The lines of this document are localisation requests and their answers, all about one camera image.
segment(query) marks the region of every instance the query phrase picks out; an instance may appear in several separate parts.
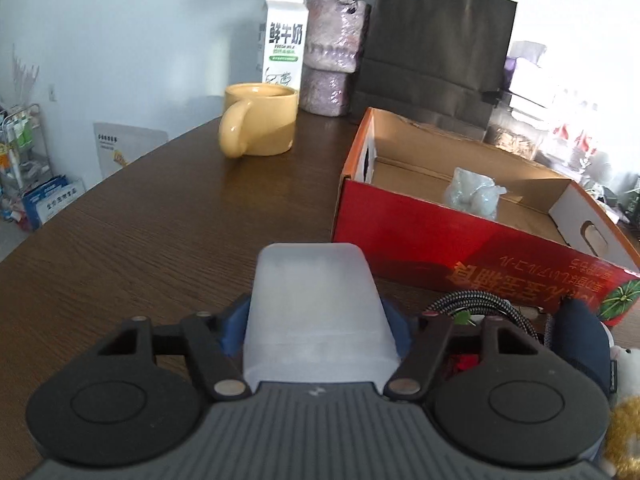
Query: mug handle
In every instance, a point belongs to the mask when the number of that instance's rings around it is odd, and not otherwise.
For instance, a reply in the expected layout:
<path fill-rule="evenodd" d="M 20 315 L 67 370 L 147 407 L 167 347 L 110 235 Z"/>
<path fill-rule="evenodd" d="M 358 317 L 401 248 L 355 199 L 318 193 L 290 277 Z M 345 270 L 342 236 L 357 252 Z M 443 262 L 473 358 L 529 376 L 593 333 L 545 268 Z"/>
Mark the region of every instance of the mug handle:
<path fill-rule="evenodd" d="M 218 128 L 218 138 L 222 153 L 229 158 L 238 158 L 247 149 L 246 139 L 241 138 L 242 122 L 253 104 L 253 101 L 243 99 L 233 103 L 222 115 L 220 127 Z"/>

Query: round black pad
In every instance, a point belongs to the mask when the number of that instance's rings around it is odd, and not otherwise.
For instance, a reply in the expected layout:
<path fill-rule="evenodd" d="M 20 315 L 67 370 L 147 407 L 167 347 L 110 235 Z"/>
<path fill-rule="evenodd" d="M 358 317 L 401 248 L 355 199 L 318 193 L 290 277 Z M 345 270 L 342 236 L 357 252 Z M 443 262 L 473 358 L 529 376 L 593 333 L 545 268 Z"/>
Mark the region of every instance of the round black pad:
<path fill-rule="evenodd" d="M 488 462 L 527 468 L 594 451 L 609 421 L 602 391 L 553 355 L 483 361 L 436 391 L 433 412 L 457 446 Z"/>
<path fill-rule="evenodd" d="M 564 399 L 550 386 L 534 381 L 511 381 L 496 386 L 489 394 L 495 413 L 524 424 L 539 424 L 558 415 Z"/>
<path fill-rule="evenodd" d="M 149 460 L 180 444 L 200 417 L 197 391 L 130 356 L 71 365 L 31 396 L 27 425 L 48 458 L 90 467 Z"/>
<path fill-rule="evenodd" d="M 129 420 L 140 413 L 145 404 L 145 391 L 123 381 L 91 384 L 71 400 L 71 408 L 77 416 L 100 424 Z"/>

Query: box handle hole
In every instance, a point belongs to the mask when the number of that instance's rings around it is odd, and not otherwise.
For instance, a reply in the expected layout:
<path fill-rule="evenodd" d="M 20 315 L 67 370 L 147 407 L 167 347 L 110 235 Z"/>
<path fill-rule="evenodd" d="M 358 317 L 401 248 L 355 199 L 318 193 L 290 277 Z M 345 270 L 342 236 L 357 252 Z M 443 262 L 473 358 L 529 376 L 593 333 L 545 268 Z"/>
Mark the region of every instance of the box handle hole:
<path fill-rule="evenodd" d="M 587 243 L 591 252 L 598 257 L 606 256 L 609 251 L 609 244 L 604 239 L 604 236 L 600 234 L 598 228 L 593 225 L 593 222 L 587 220 L 582 227 L 580 227 L 580 234 L 582 239 Z"/>
<path fill-rule="evenodd" d="M 362 168 L 362 181 L 367 181 L 367 173 L 369 173 L 369 148 L 367 148 L 367 153 L 364 154 L 364 165 Z"/>

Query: product package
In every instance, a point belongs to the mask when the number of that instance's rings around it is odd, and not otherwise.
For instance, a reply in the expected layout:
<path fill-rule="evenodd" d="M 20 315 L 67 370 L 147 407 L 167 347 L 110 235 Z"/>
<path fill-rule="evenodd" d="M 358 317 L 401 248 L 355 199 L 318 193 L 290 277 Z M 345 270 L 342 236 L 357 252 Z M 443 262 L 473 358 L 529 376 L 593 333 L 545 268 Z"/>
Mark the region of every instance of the product package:
<path fill-rule="evenodd" d="M 300 90 L 309 14 L 305 0 L 265 0 L 264 9 L 258 51 L 262 82 Z"/>
<path fill-rule="evenodd" d="M 69 181 L 65 175 L 55 176 L 24 195 L 22 204 L 24 205 L 24 210 L 27 213 L 27 218 L 31 223 L 31 228 L 34 231 L 42 225 L 37 209 L 38 204 L 56 194 L 63 187 L 68 186 L 68 184 Z"/>
<path fill-rule="evenodd" d="M 84 195 L 84 185 L 81 180 L 72 182 L 68 186 L 58 188 L 55 193 L 49 195 L 46 200 L 40 200 L 36 204 L 36 211 L 42 224 L 51 220 L 66 206 Z"/>
<path fill-rule="evenodd" d="M 498 200 L 507 189 L 496 186 L 490 176 L 456 168 L 444 192 L 446 205 L 489 220 L 498 218 Z"/>

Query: table wood grain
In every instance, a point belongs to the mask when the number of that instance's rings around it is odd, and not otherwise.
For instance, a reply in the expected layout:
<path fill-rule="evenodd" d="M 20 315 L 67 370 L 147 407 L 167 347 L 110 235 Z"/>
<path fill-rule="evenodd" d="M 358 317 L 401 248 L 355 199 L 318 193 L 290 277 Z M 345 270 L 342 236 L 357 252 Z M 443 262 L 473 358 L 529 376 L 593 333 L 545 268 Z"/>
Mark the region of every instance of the table wood grain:
<path fill-rule="evenodd" d="M 28 397 L 127 317 L 174 323 L 251 289 L 274 242 L 330 240 L 340 170 L 356 126 L 301 113 L 289 153 L 226 160 L 212 121 L 99 184 L 0 264 L 0 471 L 39 462 Z M 434 294 L 376 280 L 407 309 Z M 640 346 L 640 317 L 616 330 Z M 172 369 L 178 363 L 163 360 Z"/>

